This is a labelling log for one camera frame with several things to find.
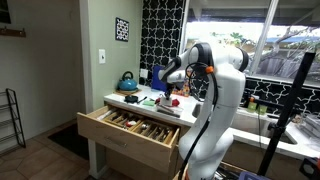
green wall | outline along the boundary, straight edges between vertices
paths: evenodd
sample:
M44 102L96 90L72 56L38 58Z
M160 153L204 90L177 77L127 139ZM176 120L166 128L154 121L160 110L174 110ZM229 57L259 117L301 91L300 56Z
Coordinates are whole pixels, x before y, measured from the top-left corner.
M89 42L92 108L103 106L103 96L112 93L125 71L138 81L142 0L89 0ZM129 42L115 40L115 18L129 21ZM106 64L98 63L98 50L106 50Z

black pole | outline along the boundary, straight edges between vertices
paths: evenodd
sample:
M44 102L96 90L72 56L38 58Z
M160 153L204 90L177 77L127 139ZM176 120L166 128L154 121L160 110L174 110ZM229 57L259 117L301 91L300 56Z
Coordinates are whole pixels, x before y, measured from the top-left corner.
M308 75L309 69L312 65L315 55L316 55L315 53L305 53L302 59L301 65L299 67L299 70L297 72L297 75L292 83L290 93L287 97L286 102L284 103L279 120L277 124L270 123L268 127L269 130L273 129L273 136L270 139L267 151L261 162L259 171L257 173L258 175L265 176L267 173L267 170L272 160L272 157L274 155L274 152L277 149L282 133L285 132L288 118L292 112L295 101L297 99L297 96L299 95L299 92L303 86L303 83Z

drawer handle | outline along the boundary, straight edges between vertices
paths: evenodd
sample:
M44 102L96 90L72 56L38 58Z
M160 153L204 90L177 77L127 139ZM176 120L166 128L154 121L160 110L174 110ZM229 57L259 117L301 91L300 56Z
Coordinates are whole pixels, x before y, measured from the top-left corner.
M105 137L105 140L108 141L109 143L118 145L118 146L123 147L123 148L127 147L127 143L123 143L123 142L120 142L120 141L112 140L110 137Z

window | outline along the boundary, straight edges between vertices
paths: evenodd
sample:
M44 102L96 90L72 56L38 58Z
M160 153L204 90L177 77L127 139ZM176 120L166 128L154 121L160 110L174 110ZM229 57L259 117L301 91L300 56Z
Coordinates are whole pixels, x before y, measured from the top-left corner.
M320 2L276 1L190 0L182 45L187 49L206 41L241 47L250 56L246 74L290 81L304 53L320 51ZM268 16L269 10L274 13ZM272 23L264 26L268 18ZM319 54L307 80L320 82Z

blue kettle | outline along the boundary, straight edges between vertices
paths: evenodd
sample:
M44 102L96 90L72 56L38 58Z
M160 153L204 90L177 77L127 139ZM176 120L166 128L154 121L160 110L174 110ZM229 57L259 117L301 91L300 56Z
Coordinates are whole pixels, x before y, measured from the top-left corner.
M122 79L120 80L118 87L122 91L134 91L137 89L137 82L133 79L132 72L127 71L122 75Z

